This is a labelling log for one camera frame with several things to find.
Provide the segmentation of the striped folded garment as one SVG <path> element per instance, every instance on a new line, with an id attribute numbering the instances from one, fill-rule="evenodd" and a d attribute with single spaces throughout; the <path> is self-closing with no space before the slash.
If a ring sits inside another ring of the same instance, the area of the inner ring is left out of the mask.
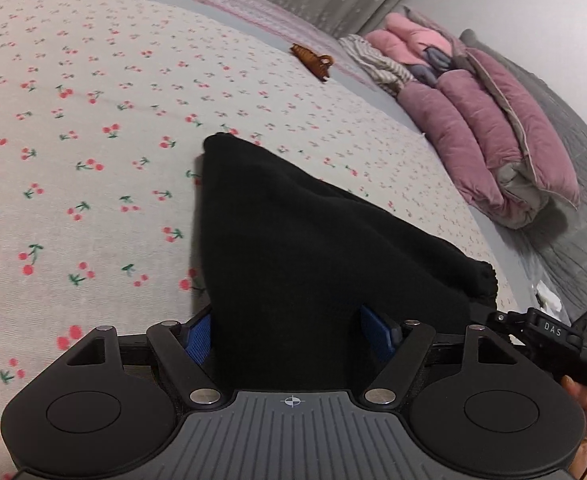
<path id="1" fill-rule="evenodd" d="M 397 96 L 410 82 L 415 81 L 404 65 L 388 58 L 363 37 L 350 34 L 338 42 L 371 80 L 390 96 Z"/>

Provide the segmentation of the cherry print bed sheet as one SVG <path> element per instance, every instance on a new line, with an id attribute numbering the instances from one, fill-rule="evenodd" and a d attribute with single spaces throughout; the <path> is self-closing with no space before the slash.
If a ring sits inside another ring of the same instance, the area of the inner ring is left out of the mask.
<path id="1" fill-rule="evenodd" d="M 196 159 L 219 131 L 494 258 L 422 136 L 287 52 L 152 0 L 0 0 L 0 421 L 94 326 L 204 303 Z"/>

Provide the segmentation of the brown hair claw clip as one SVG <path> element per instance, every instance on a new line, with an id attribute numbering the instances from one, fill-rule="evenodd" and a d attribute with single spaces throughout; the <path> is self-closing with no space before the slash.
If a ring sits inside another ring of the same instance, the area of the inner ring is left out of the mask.
<path id="1" fill-rule="evenodd" d="M 324 54 L 318 55 L 311 49 L 293 44 L 290 52 L 302 63 L 302 65 L 319 81 L 326 82 L 329 79 L 329 69 L 333 66 L 333 57 Z"/>

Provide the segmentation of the mauve velvet quilt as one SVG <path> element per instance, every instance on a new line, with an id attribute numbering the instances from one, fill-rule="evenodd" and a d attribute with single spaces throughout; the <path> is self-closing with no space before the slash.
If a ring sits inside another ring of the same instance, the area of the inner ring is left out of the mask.
<path id="1" fill-rule="evenodd" d="M 532 223 L 551 200 L 577 208 L 577 173 L 534 96 L 481 50 L 467 48 L 454 63 L 435 88 L 412 81 L 397 102 L 464 200 L 513 230 Z"/>

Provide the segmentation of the pink folded clothing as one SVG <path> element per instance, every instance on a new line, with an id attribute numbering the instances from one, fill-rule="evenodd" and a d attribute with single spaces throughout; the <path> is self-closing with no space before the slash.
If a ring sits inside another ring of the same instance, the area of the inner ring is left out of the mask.
<path id="1" fill-rule="evenodd" d="M 437 47 L 451 55 L 453 47 L 440 32 L 420 25 L 400 13 L 390 13 L 383 21 L 382 29 L 376 29 L 365 36 L 373 47 L 384 55 L 406 67 L 407 64 L 423 63 L 423 50 Z"/>

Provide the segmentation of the black pants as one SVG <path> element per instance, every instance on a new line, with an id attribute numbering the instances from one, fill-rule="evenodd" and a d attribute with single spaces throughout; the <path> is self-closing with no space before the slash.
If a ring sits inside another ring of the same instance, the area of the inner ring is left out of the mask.
<path id="1" fill-rule="evenodd" d="M 199 212 L 226 389 L 363 386 L 366 311 L 460 334 L 496 304 L 491 264 L 227 133 L 205 140 Z"/>

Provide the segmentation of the grey folded garment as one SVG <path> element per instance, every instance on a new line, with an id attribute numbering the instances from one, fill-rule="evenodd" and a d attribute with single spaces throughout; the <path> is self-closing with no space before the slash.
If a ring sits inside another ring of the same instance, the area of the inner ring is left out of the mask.
<path id="1" fill-rule="evenodd" d="M 406 68 L 418 81 L 435 88 L 439 77 L 454 70 L 455 64 L 451 55 L 437 47 L 428 47 L 423 50 L 423 63 L 407 64 Z"/>

